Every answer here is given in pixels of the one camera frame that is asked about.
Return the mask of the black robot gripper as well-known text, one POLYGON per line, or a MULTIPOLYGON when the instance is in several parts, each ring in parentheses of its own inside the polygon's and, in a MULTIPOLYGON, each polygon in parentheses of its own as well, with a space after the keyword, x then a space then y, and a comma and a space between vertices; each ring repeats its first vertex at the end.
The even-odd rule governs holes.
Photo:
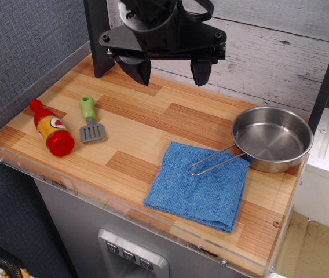
MULTIPOLYGON (((118 51, 142 53, 151 58, 188 59, 209 51, 213 59, 225 59, 226 33, 206 24, 213 15, 211 1, 198 1, 202 14, 191 14, 182 1, 119 1, 122 26, 106 31, 100 44, 112 54, 118 51)), ((118 56, 116 62, 134 81, 148 86, 151 61, 142 57, 118 56)), ((191 59, 197 86, 208 83, 210 60, 191 59)))

